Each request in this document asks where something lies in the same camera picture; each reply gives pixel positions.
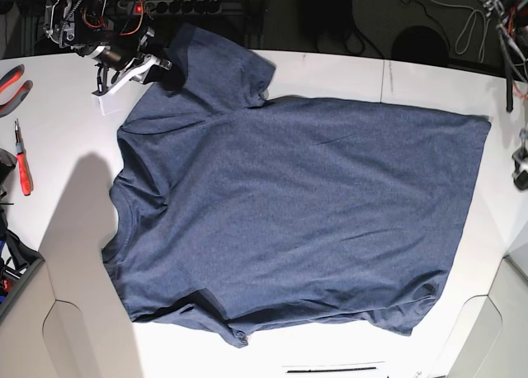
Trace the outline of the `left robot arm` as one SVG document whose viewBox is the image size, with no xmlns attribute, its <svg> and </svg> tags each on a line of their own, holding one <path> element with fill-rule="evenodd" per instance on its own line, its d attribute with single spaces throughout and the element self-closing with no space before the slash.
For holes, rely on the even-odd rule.
<svg viewBox="0 0 528 378">
<path fill-rule="evenodd" d="M 506 78 L 506 111 L 513 97 L 526 99 L 515 81 L 527 82 L 527 0 L 476 0 L 497 30 Z"/>
</svg>

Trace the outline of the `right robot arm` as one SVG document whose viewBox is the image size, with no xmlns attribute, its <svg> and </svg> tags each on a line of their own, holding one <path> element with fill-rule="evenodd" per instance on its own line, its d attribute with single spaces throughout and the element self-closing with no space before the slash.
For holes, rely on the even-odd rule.
<svg viewBox="0 0 528 378">
<path fill-rule="evenodd" d="M 117 72 L 145 61 L 154 32 L 145 0 L 46 0 L 45 36 Z"/>
</svg>

